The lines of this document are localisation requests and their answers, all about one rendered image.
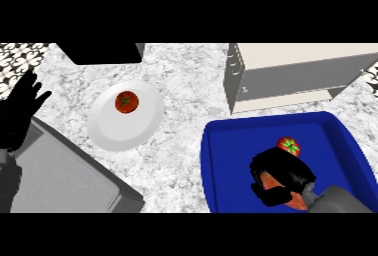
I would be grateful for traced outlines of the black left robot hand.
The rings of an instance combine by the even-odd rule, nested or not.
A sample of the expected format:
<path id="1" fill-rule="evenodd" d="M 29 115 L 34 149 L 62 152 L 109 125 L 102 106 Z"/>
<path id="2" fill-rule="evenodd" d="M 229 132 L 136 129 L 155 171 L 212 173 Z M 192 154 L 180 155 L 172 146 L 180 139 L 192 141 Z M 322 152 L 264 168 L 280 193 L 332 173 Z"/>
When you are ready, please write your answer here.
<path id="1" fill-rule="evenodd" d="M 41 83 L 37 74 L 28 70 L 17 80 L 11 92 L 4 100 L 0 100 L 0 149 L 16 151 L 26 137 L 31 117 L 40 110 L 51 95 L 45 91 L 37 95 Z"/>

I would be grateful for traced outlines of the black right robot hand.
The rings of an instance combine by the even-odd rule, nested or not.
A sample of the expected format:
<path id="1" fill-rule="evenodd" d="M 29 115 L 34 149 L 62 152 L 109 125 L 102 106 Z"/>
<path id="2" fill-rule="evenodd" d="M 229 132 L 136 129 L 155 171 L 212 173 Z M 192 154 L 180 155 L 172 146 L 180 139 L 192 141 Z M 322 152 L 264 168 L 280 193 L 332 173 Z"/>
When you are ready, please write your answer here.
<path id="1" fill-rule="evenodd" d="M 268 207 L 291 201 L 295 192 L 302 193 L 305 186 L 316 181 L 316 176 L 301 159 L 283 149 L 273 147 L 258 153 L 249 163 L 249 172 L 254 178 L 252 192 L 263 204 Z M 280 186 L 263 186 L 263 174 L 267 173 Z"/>

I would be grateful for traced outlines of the orange sweet potato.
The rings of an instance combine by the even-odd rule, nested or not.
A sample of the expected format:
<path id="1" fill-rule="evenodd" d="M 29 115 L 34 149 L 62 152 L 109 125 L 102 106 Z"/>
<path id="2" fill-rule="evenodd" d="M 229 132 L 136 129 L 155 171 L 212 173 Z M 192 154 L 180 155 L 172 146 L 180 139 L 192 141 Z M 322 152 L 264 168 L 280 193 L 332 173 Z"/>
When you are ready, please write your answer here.
<path id="1" fill-rule="evenodd" d="M 263 182 L 264 189 L 271 189 L 274 187 L 282 187 L 282 184 L 279 183 L 279 181 L 274 179 L 274 177 L 267 172 L 263 172 L 260 174 L 260 179 L 261 179 L 261 182 Z M 291 196 L 292 196 L 292 199 L 291 199 L 289 202 L 285 203 L 285 205 L 288 207 L 291 207 L 292 209 L 295 209 L 295 210 L 305 210 L 307 205 L 304 203 L 301 194 L 296 193 L 296 192 L 292 192 Z"/>

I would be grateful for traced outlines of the blue tray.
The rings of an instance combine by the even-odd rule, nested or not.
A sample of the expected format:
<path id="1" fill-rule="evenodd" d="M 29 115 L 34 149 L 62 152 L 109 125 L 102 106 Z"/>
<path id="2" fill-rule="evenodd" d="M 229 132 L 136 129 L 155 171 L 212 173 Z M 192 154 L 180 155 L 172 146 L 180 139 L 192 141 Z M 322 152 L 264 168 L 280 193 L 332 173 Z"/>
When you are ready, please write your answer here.
<path id="1" fill-rule="evenodd" d="M 325 112 L 217 120 L 206 124 L 200 142 L 200 175 L 209 211 L 214 213 L 291 213 L 285 205 L 268 207 L 252 190 L 252 157 L 291 137 L 299 159 L 316 176 L 314 192 L 341 186 L 378 213 L 378 181 L 358 144 L 336 117 Z"/>

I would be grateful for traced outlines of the red tomato with bright leaves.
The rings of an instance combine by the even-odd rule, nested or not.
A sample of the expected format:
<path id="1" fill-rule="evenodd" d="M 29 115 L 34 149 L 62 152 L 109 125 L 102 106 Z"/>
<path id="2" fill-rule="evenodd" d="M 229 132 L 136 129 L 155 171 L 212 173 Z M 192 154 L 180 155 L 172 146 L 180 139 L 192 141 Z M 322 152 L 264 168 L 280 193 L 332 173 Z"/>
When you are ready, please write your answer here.
<path id="1" fill-rule="evenodd" d="M 292 137 L 280 137 L 276 142 L 276 147 L 289 152 L 295 157 L 301 154 L 298 141 Z"/>

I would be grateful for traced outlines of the white plate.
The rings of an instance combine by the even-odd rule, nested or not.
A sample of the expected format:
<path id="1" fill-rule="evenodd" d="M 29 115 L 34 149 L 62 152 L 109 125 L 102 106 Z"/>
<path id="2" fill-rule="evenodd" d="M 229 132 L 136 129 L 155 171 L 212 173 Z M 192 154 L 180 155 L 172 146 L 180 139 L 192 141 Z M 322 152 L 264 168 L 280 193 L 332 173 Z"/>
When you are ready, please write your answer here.
<path id="1" fill-rule="evenodd" d="M 116 96 L 131 92 L 138 104 L 130 113 L 115 107 Z M 112 85 L 99 95 L 87 116 L 87 133 L 93 143 L 107 151 L 137 147 L 155 133 L 164 116 L 164 99 L 156 87 L 128 80 Z"/>

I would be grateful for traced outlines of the dark red tomato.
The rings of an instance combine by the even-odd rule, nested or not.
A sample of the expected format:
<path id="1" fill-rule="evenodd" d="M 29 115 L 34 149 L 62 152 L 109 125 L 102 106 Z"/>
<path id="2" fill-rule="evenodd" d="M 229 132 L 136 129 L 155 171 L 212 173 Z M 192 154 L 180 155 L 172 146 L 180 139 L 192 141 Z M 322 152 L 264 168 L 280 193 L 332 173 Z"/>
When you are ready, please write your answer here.
<path id="1" fill-rule="evenodd" d="M 131 113 L 138 107 L 138 98 L 131 91 L 122 91 L 115 98 L 115 109 L 122 113 Z"/>

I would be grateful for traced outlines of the black appliance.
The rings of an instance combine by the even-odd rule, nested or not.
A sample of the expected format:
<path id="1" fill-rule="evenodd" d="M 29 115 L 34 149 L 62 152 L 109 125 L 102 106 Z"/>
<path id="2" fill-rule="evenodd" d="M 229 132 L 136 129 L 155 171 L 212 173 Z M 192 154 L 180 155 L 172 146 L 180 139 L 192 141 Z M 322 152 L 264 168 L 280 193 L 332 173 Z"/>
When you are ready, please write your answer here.
<path id="1" fill-rule="evenodd" d="M 59 42 L 57 46 L 76 65 L 134 64 L 143 59 L 143 43 Z"/>

